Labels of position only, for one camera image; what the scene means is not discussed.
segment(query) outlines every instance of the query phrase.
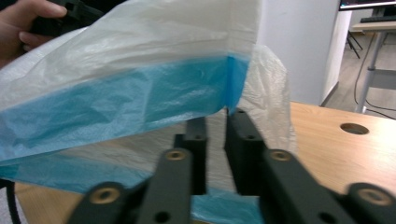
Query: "bolt hole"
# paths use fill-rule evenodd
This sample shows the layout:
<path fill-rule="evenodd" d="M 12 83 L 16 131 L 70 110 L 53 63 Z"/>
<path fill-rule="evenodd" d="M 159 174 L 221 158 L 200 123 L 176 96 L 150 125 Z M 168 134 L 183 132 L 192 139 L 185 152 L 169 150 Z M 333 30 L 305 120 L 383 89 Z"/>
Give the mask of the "bolt hole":
<path fill-rule="evenodd" d="M 169 216 L 169 214 L 167 212 L 159 212 L 155 215 L 154 220 L 157 223 L 165 223 L 167 221 L 169 221 L 169 219 L 171 219 L 171 217 Z"/>
<path fill-rule="evenodd" d="M 367 134 L 370 132 L 366 127 L 355 123 L 344 123 L 341 124 L 340 128 L 347 133 L 353 134 Z"/>
<path fill-rule="evenodd" d="M 320 213 L 319 217 L 325 223 L 329 223 L 329 224 L 337 223 L 337 220 L 332 215 L 330 215 L 328 213 Z"/>
<path fill-rule="evenodd" d="M 103 191 L 103 192 L 99 195 L 99 198 L 100 198 L 101 200 L 105 200 L 106 198 L 110 197 L 110 195 L 111 195 L 111 191 L 110 191 L 110 190 L 106 190 L 106 191 Z"/>

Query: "wooden table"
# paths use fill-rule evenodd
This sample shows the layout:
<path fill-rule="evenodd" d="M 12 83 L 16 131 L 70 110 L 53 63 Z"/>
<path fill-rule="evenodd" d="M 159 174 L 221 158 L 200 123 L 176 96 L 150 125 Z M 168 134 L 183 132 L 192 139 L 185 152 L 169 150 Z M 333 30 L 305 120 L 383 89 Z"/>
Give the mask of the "wooden table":
<path fill-rule="evenodd" d="M 396 195 L 396 121 L 313 105 L 291 104 L 298 157 L 317 181 L 338 192 L 368 182 Z M 343 123 L 367 134 L 343 131 Z M 79 194 L 18 184 L 17 196 L 30 224 L 64 223 Z"/>

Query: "white plastic bag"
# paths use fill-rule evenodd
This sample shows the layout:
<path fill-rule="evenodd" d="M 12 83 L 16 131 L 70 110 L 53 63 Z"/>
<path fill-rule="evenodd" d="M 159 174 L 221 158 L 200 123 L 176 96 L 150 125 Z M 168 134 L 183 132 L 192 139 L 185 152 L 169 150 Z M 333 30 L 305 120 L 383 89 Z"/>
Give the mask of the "white plastic bag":
<path fill-rule="evenodd" d="M 0 74 L 0 161 L 233 109 L 259 3 L 131 0 L 44 46 L 37 63 L 10 64 Z"/>

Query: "plastic bag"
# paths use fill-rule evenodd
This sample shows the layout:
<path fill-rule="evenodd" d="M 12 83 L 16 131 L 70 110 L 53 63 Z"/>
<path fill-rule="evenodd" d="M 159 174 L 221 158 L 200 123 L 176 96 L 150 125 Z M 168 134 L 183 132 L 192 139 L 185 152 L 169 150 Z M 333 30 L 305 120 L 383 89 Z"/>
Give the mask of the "plastic bag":
<path fill-rule="evenodd" d="M 0 161 L 235 108 L 258 4 L 127 1 L 24 73 L 10 64 L 0 75 Z"/>
<path fill-rule="evenodd" d="M 181 121 L 208 117 L 209 191 L 193 198 L 193 216 L 262 223 L 256 198 L 233 193 L 221 110 L 242 95 L 267 145 L 295 152 L 286 69 L 254 48 L 259 3 L 131 0 L 5 67 L 0 176 L 80 193 L 132 187 L 184 133 Z"/>

